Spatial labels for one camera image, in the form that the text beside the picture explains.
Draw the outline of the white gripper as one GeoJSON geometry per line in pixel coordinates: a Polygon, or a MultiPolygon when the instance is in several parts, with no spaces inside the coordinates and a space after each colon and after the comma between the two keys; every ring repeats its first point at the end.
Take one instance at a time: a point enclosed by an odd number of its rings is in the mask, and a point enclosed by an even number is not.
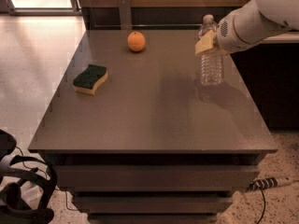
{"type": "Polygon", "coordinates": [[[195,44],[195,54],[203,54],[216,48],[216,37],[219,49],[224,53],[243,51],[249,44],[242,40],[235,30],[235,16],[237,10],[233,10],[220,20],[217,34],[210,30],[204,34],[195,44]]]}

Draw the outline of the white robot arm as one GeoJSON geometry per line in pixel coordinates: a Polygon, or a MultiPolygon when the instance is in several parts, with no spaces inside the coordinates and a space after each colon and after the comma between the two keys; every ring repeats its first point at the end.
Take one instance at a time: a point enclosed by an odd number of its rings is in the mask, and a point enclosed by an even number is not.
{"type": "Polygon", "coordinates": [[[195,45],[195,55],[230,54],[259,45],[264,39],[299,29],[299,0],[250,0],[220,20],[195,45]]]}

